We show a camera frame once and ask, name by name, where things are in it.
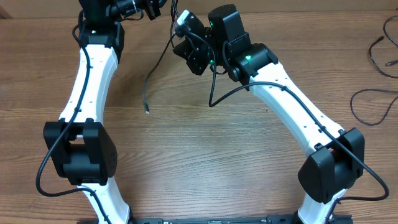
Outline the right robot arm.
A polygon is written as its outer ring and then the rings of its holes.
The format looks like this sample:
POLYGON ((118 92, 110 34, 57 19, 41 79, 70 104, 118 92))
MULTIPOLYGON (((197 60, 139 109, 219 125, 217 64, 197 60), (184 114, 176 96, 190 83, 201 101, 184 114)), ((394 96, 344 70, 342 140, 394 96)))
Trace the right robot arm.
POLYGON ((267 223, 351 223, 336 215, 335 203, 363 174, 364 137, 345 130, 324 115, 294 84, 283 65, 262 43, 252 43, 238 10, 223 5, 208 14, 209 26, 190 11, 175 21, 182 42, 174 53, 201 75, 222 66, 234 82, 261 99, 285 124, 306 158, 298 172, 305 191, 301 207, 291 215, 270 215, 267 223))

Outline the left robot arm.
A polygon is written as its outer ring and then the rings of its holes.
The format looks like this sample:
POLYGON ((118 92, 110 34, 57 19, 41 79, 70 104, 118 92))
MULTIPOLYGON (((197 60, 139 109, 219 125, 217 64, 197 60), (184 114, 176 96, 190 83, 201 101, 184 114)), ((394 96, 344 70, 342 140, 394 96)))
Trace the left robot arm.
POLYGON ((69 100, 58 121, 47 122, 43 136, 48 147, 37 173, 37 190, 47 197, 83 192, 97 214, 95 223, 134 223, 114 175, 118 154, 106 132, 104 107, 110 81, 124 48, 123 21, 133 14, 154 20, 164 1, 80 1, 82 10, 72 36, 80 48, 80 61, 69 100), (49 193, 40 185, 51 160, 71 190, 49 193))

